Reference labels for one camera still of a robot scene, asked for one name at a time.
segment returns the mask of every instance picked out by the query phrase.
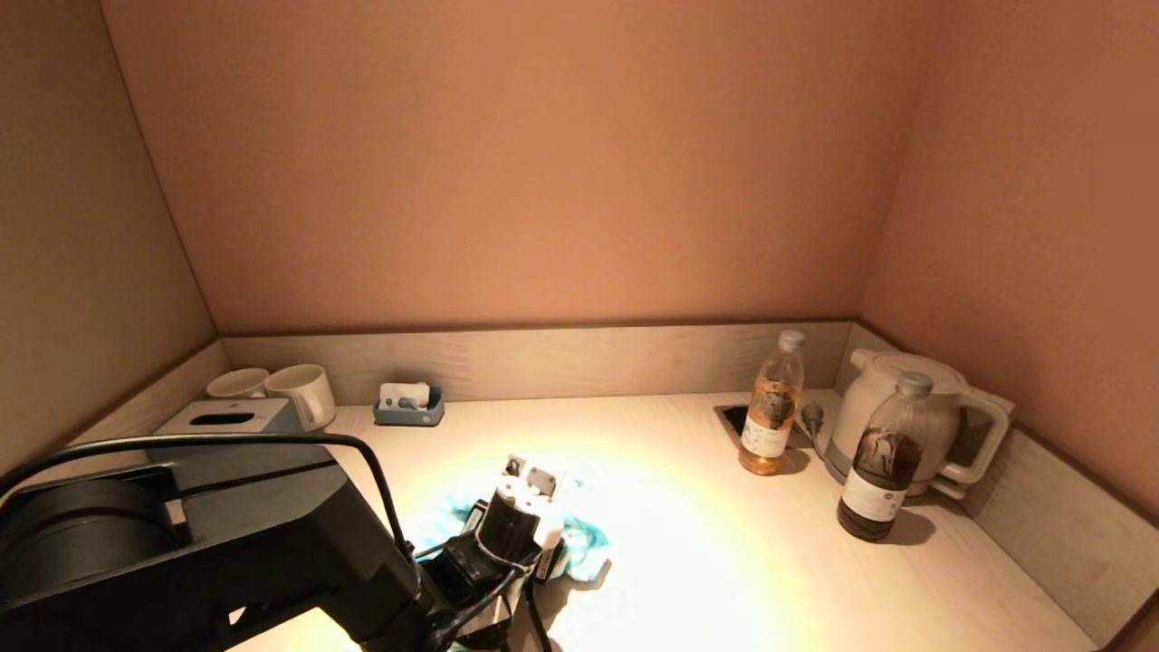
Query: plastic bottle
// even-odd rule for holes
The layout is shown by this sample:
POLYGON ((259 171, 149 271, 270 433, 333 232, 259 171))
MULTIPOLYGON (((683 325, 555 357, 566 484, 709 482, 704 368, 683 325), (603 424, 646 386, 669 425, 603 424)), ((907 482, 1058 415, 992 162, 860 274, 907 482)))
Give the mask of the plastic bottle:
POLYGON ((780 468, 793 420, 801 409, 804 334, 782 331, 777 351, 760 367, 741 434, 741 467, 758 476, 772 476, 780 468))
POLYGON ((905 372, 869 417, 837 504, 837 521, 851 535, 879 541, 892 529, 926 448, 933 387, 928 376, 905 372))

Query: teal cloth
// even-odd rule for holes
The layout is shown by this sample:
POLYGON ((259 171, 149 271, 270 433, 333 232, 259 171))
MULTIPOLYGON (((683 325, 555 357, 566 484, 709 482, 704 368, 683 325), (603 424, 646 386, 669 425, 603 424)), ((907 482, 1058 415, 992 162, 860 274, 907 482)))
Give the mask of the teal cloth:
MULTIPOLYGON (((583 482, 574 482, 575 489, 582 491, 583 482)), ((444 506, 429 522, 429 529, 418 537, 417 549, 433 548, 461 533, 474 505, 474 497, 446 497, 444 506)), ((563 543, 567 563, 555 567, 552 579, 566 573, 576 581, 595 581, 611 558, 612 547, 604 530, 568 511, 563 513, 563 543)))

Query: desk surface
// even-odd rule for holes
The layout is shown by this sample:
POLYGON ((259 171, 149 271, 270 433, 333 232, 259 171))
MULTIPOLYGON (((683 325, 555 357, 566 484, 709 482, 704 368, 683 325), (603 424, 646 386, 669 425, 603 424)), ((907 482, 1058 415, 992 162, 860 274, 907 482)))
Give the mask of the desk surface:
MULTIPOLYGON (((836 419, 834 393, 809 394, 836 419)), ((559 460, 585 478, 584 505, 613 561, 596 589, 542 591, 556 650, 1096 649, 952 501, 904 508, 890 537, 872 544, 838 526, 841 488, 811 449, 792 454, 790 474, 745 472, 713 406, 746 398, 458 403, 433 430, 377 427, 369 408, 342 408, 327 430, 373 446, 415 542, 446 496, 489 497, 508 453, 559 460)), ((357 452, 333 453, 381 517, 357 452)), ((519 621, 512 649, 538 650, 519 621)), ((312 611, 238 650, 357 646, 312 611)))

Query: white electric kettle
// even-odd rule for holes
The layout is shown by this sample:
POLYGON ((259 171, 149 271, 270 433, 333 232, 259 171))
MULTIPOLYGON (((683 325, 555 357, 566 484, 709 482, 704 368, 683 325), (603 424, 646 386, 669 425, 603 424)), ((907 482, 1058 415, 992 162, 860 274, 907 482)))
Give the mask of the white electric kettle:
POLYGON ((934 390, 926 400, 930 409, 926 450, 921 454, 921 464, 913 475, 913 484, 906 497, 920 496, 933 486, 956 500, 965 498, 965 490, 982 479, 998 446, 1003 444, 1011 425, 1014 404, 971 388, 961 374, 928 358, 857 350, 851 361, 861 375, 845 393, 832 437, 829 442, 819 442, 818 447, 830 474, 839 482, 845 482, 850 474, 850 461, 857 453, 874 410, 894 395, 897 378, 903 372, 919 372, 933 380, 934 390), (992 422, 969 467, 946 461, 958 433, 963 408, 978 410, 992 422))

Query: white mug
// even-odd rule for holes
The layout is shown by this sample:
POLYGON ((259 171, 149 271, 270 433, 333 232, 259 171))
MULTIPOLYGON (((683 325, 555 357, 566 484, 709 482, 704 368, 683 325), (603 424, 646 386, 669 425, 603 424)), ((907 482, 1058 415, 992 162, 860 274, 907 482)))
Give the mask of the white mug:
POLYGON ((337 413, 326 369, 318 365, 294 365, 275 372, 265 380, 265 391, 289 398, 307 433, 325 428, 337 413))
POLYGON ((265 398, 265 380, 270 373, 252 367, 223 374, 205 388, 210 398, 265 398))

